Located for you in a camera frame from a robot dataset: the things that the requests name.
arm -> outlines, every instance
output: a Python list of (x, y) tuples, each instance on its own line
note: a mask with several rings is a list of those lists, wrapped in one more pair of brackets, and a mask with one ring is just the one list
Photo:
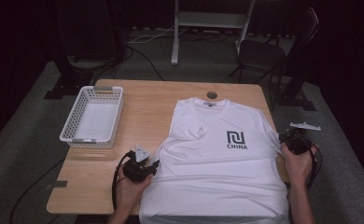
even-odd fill
[(131, 211), (141, 198), (144, 189), (150, 185), (153, 175), (139, 184), (134, 184), (129, 178), (123, 174), (124, 164), (119, 170), (119, 182), (116, 187), (116, 210), (109, 219), (108, 224), (122, 224), (129, 217)]
[[(316, 153), (316, 147), (312, 147), (311, 150)], [(294, 223), (315, 223), (306, 189), (306, 179), (312, 169), (311, 155), (308, 151), (294, 155), (287, 149), (285, 143), (282, 144), (282, 152), (290, 179), (290, 204)]]

small round object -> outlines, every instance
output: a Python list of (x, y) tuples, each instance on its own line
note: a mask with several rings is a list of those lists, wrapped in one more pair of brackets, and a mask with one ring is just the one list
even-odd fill
[(214, 91), (209, 91), (207, 93), (207, 97), (210, 98), (210, 99), (216, 99), (217, 98), (217, 93), (214, 92)]

floor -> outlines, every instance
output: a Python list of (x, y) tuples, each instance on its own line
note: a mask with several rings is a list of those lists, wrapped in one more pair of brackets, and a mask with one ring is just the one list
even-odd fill
[[(130, 39), (162, 32), (134, 31)], [(136, 44), (134, 40), (129, 46), (135, 50), (126, 50), (125, 62), (103, 73), (105, 67), (95, 69), (94, 78), (238, 82), (238, 76), (229, 77), (237, 66), (234, 40), (238, 36), (206, 34), (199, 40), (198, 35), (186, 32), (181, 36), (178, 65), (173, 66), (173, 39), (168, 34), (171, 33), (142, 44)], [(250, 38), (263, 39), (261, 36)], [(282, 39), (281, 46), (288, 50), (292, 41)], [(104, 62), (71, 63), (90, 68)], [(257, 76), (244, 72), (243, 82), (248, 83)], [(68, 145), (59, 140), (59, 135), (76, 99), (75, 95), (65, 95), (59, 100), (44, 99), (59, 77), (60, 72), (54, 63), (48, 63), (0, 133), (0, 224), (70, 224), (77, 219), (76, 215), (50, 214), (46, 209), (51, 185), (57, 179), (68, 151)], [(266, 79), (260, 82), (260, 86), (268, 97)], [(322, 98), (320, 89), (305, 83), (302, 92), (313, 102), (315, 111), (304, 110), (301, 106), (277, 105), (272, 116), (280, 133), (289, 128), (290, 122), (307, 122), (322, 129), (307, 133), (307, 137), (320, 146), (323, 154), (322, 170), (309, 191), (316, 222), (364, 223), (364, 171)]]

black chair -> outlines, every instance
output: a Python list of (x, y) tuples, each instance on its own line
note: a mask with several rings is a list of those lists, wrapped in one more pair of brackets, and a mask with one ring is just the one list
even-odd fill
[[(240, 45), (239, 52), (239, 66), (230, 74), (233, 76), (238, 70), (240, 70), (239, 82), (241, 83), (241, 76), (243, 69), (253, 70), (263, 73), (253, 83), (258, 83), (264, 77), (269, 78), (269, 91), (271, 106), (273, 110), (276, 104), (277, 97), (280, 95), (281, 79), (284, 75), (285, 66), (287, 61), (294, 55), (301, 51), (304, 46), (314, 37), (318, 30), (318, 18), (312, 8), (308, 8), (298, 15), (295, 25), (294, 34), (296, 36), (292, 48), (289, 53), (286, 54), (284, 49), (276, 45), (270, 44), (270, 41), (261, 43), (252, 40), (243, 40)], [(272, 78), (273, 75), (278, 75), (276, 82), (276, 89), (274, 98), (272, 99)]]

human hand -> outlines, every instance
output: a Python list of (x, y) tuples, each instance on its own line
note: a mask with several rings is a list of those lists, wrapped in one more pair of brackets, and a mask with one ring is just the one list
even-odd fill
[[(289, 151), (285, 143), (282, 143), (281, 150), (286, 160), (287, 174), (292, 188), (293, 186), (305, 186), (306, 179), (313, 167), (310, 152), (306, 151), (300, 155), (295, 155)], [(311, 146), (311, 150), (313, 154), (316, 154), (317, 147)]]
[(123, 223), (139, 202), (144, 189), (150, 185), (153, 174), (138, 184), (132, 182), (123, 173), (124, 164), (120, 166), (119, 178), (116, 185), (116, 210), (109, 223)]

